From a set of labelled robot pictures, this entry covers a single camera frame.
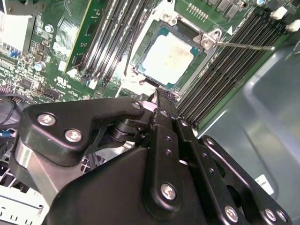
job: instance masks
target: green circuit board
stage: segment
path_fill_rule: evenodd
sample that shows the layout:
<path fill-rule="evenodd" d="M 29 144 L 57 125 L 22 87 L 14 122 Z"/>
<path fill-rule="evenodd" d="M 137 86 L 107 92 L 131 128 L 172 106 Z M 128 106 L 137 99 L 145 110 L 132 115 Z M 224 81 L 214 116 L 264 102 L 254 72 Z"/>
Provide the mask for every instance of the green circuit board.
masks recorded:
<path fill-rule="evenodd" d="M 232 38 L 236 28 L 246 19 L 255 3 L 252 0 L 241 2 L 240 7 L 232 17 L 228 17 L 230 6 L 219 9 L 217 4 L 210 4 L 202 0 L 174 0 L 174 10 L 194 25 L 208 32 L 220 28 L 223 32 L 222 40 Z M 160 1 L 153 0 L 153 7 Z M 82 56 L 89 48 L 97 23 L 105 8 L 106 1 L 63 1 L 52 0 L 42 14 L 36 15 L 30 51 L 18 58 L 10 57 L 10 50 L 5 44 L 0 49 L 0 90 L 25 95 L 37 103 L 52 101 L 74 101 L 93 98 L 115 97 L 121 85 L 122 73 L 116 72 L 106 87 L 97 85 L 89 88 L 80 82 L 80 76 L 70 73 L 76 57 Z M 156 26 L 150 27 L 138 48 L 133 61 L 141 57 L 144 49 L 155 32 Z M 189 66 L 176 87 L 182 87 L 197 66 L 205 58 L 203 52 Z M 37 61 L 45 63 L 41 72 L 34 69 Z M 30 82 L 26 88 L 22 83 Z M 140 96 L 128 89 L 121 89 L 119 96 Z"/>
<path fill-rule="evenodd" d="M 65 73 L 68 60 L 78 53 L 72 50 L 80 42 L 91 41 L 92 35 L 86 35 L 89 28 L 84 18 L 88 17 L 89 22 L 91 18 L 95 23 L 99 21 L 100 9 L 94 8 L 95 2 L 103 8 L 104 4 L 98 0 L 71 1 L 67 4 L 63 0 L 51 1 L 44 13 L 36 16 L 30 51 L 17 59 L 9 56 L 10 50 L 6 44 L 0 45 L 1 92 L 24 95 L 37 103 L 115 97 L 120 86 L 118 76 L 113 77 L 105 89 L 96 87 L 93 90 L 81 84 L 79 77 Z M 88 9 L 92 9 L 97 18 Z M 47 25 L 52 27 L 53 32 L 45 31 Z M 38 72 L 34 69 L 37 60 L 46 64 L 45 70 Z M 22 86 L 23 79 L 31 83 L 30 88 Z M 54 97 L 45 95 L 45 90 L 53 91 Z M 126 89 L 121 90 L 120 95 L 135 97 Z"/>

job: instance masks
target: black ram slot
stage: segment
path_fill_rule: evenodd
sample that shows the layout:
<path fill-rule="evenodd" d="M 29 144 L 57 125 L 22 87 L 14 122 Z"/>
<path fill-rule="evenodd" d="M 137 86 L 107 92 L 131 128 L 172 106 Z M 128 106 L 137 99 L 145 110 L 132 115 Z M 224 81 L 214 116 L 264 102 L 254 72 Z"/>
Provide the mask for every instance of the black ram slot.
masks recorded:
<path fill-rule="evenodd" d="M 255 41 L 254 43 L 252 43 L 253 45 L 256 45 L 257 43 L 260 43 L 261 41 L 263 41 L 265 39 L 265 35 L 260 35 L 260 32 L 258 33 L 254 33 L 255 35 L 259 35 L 259 39 L 257 41 Z M 217 95 L 218 92 L 220 92 L 222 89 L 224 89 L 225 87 L 227 87 L 230 83 L 230 81 L 232 79 L 235 80 L 239 80 L 236 76 L 241 76 L 243 75 L 243 73 L 240 72 L 240 70 L 244 67 L 244 65 L 247 65 L 248 62 L 253 58 L 253 55 L 255 55 L 257 53 L 257 51 L 254 50 L 247 50 L 247 49 L 235 49 L 234 50 L 234 54 L 236 55 L 240 55 L 240 58 L 234 58 L 232 61 L 226 63 L 226 67 L 220 69 L 224 72 L 224 76 L 222 76 L 218 82 L 215 85 L 218 85 L 215 88 L 210 89 L 208 92 L 205 93 L 205 96 L 202 98 L 203 101 L 205 101 L 204 103 L 202 102 L 202 100 L 199 102 L 199 104 L 202 105 L 210 105 L 208 104 L 209 101 L 209 97 L 208 94 L 209 92 L 213 92 L 212 94 L 210 94 L 211 98 L 215 98 L 215 96 Z M 193 116 L 191 117 L 192 120 L 195 120 L 195 117 L 198 117 L 199 114 L 195 113 L 193 114 Z"/>
<path fill-rule="evenodd" d="M 285 33 L 284 25 L 269 18 L 269 12 L 256 9 L 232 43 L 272 45 Z M 195 126 L 241 81 L 265 51 L 225 47 L 204 72 L 198 83 L 178 103 L 180 116 Z"/>
<path fill-rule="evenodd" d="M 244 41 L 246 43 L 248 43 L 249 38 L 251 38 L 251 36 L 249 35 L 251 31 L 252 29 L 248 28 L 248 30 L 244 32 L 244 37 L 246 37 L 246 40 Z M 259 29 L 256 29 L 253 35 L 257 35 L 259 31 Z M 199 104 L 202 102 L 201 99 L 206 98 L 210 94 L 210 91 L 212 91 L 221 80 L 222 76 L 226 75 L 226 69 L 233 66 L 233 62 L 238 59 L 235 57 L 235 55 L 241 56 L 242 53 L 245 52 L 245 49 L 240 48 L 228 48 L 226 50 L 225 60 L 220 60 L 219 62 L 214 63 L 215 66 L 213 67 L 213 71 L 207 73 L 208 77 L 215 76 L 215 79 L 209 79 L 210 85 L 206 83 L 204 87 L 200 89 L 200 92 L 202 94 L 195 95 L 196 99 L 195 101 L 193 101 L 193 104 L 189 108 L 186 107 L 186 110 L 189 112 L 185 115 L 187 118 L 189 117 L 190 113 L 193 113 L 192 109 L 199 107 Z"/>

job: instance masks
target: black plastic arm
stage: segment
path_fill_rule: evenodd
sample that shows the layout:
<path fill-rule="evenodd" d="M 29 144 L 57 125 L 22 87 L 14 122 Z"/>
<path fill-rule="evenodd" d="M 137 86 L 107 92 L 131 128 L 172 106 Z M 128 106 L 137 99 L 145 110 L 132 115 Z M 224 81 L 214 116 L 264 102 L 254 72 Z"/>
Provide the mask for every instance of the black plastic arm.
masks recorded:
<path fill-rule="evenodd" d="M 42 114 L 53 116 L 55 123 L 51 126 L 40 124 L 38 116 Z M 92 130 L 143 114 L 143 106 L 130 97 L 33 105 L 24 110 L 18 134 L 27 147 L 54 163 L 74 166 L 85 154 Z M 65 137 L 68 130 L 80 132 L 82 139 L 68 141 Z"/>

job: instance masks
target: metal rod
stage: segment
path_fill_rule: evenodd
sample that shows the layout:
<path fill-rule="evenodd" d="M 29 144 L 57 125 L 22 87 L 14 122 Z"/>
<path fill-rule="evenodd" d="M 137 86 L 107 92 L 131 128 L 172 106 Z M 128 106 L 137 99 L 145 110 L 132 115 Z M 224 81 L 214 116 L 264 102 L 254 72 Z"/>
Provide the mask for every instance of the metal rod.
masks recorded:
<path fill-rule="evenodd" d="M 274 51 L 276 49 L 274 46 L 255 46 L 255 45 L 243 45 L 243 44 L 225 43 L 225 42 L 216 42 L 215 44 L 219 45 L 219 46 L 247 48 L 247 49 L 253 49 L 253 50 Z"/>

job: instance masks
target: chip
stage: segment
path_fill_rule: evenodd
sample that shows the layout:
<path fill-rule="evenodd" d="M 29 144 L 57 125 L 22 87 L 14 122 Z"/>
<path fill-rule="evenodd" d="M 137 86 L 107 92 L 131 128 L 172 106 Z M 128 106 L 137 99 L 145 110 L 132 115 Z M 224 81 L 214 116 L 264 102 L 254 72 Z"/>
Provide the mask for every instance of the chip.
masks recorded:
<path fill-rule="evenodd" d="M 143 73 L 163 85 L 175 84 L 194 59 L 192 46 L 172 33 L 160 35 L 142 62 Z"/>
<path fill-rule="evenodd" d="M 35 62 L 40 62 L 42 60 L 43 60 L 43 55 L 35 54 L 35 57 L 34 57 Z"/>
<path fill-rule="evenodd" d="M 27 80 L 26 78 L 23 78 L 21 80 L 20 86 L 25 88 L 25 89 L 30 89 L 31 88 L 32 82 L 30 80 Z"/>

